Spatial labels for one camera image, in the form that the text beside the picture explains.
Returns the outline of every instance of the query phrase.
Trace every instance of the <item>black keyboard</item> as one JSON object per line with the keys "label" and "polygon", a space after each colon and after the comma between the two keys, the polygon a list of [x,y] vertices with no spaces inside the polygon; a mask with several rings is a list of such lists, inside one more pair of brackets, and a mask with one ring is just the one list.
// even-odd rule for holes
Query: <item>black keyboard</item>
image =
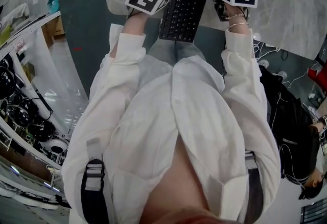
{"label": "black keyboard", "polygon": [[206,0],[171,0],[165,8],[159,38],[193,42]]}

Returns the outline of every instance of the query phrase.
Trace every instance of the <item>desk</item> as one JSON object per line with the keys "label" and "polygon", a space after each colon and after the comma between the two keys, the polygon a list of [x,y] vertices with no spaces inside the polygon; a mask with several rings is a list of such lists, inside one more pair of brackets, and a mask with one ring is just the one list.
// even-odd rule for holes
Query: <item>desk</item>
{"label": "desk", "polygon": [[[113,14],[126,15],[125,0],[106,0]],[[327,0],[259,0],[250,10],[250,26],[261,41],[308,59],[314,59],[327,33]],[[224,30],[213,1],[207,0],[200,25]]]}

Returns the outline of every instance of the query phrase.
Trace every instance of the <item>white sleeve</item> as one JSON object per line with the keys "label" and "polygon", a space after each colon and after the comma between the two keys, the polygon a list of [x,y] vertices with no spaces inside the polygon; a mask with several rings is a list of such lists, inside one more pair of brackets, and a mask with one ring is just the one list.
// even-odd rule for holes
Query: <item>white sleeve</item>
{"label": "white sleeve", "polygon": [[254,152],[264,193],[264,211],[274,200],[281,179],[275,138],[267,122],[267,98],[249,35],[226,31],[222,52],[227,74],[223,97],[243,132],[245,149]]}
{"label": "white sleeve", "polygon": [[138,63],[146,53],[143,48],[145,35],[123,34],[122,28],[111,25],[110,48],[113,49],[118,41],[116,57],[111,58],[107,54],[100,65],[90,89],[90,103],[74,129],[67,158],[62,166],[64,191],[72,208],[75,208],[76,175],[88,163],[86,141],[99,138],[103,153],[127,106],[137,93]]}

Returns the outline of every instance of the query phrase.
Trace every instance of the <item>skin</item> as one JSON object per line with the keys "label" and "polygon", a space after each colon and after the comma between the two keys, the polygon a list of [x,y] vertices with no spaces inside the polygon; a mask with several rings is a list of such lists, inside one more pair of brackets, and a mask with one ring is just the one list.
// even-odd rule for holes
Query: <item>skin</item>
{"label": "skin", "polygon": [[[321,132],[323,129],[322,122],[314,123],[311,126],[316,127],[318,129],[318,132]],[[323,180],[323,174],[317,168],[315,168],[314,171],[311,173],[307,182],[304,184],[304,187],[315,188],[317,187],[318,183],[322,182],[322,180]]]}
{"label": "skin", "polygon": [[[226,4],[229,16],[242,13],[237,7]],[[148,15],[137,13],[125,23],[122,33],[143,35]],[[244,17],[234,17],[229,24],[246,22]],[[237,25],[230,32],[249,34],[248,25]],[[115,58],[116,44],[110,53]],[[150,193],[140,219],[141,224],[210,224],[238,223],[220,220],[209,211],[207,200],[198,176],[191,164],[180,136],[176,141],[171,167]]]}

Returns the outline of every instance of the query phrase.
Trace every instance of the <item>gray pants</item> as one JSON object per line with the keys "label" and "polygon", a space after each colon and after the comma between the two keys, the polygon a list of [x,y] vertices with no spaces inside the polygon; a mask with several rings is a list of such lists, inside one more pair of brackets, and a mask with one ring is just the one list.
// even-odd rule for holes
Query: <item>gray pants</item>
{"label": "gray pants", "polygon": [[195,55],[205,60],[202,52],[193,43],[164,39],[158,39],[147,54],[158,60],[167,62],[171,66],[174,66],[183,58]]}

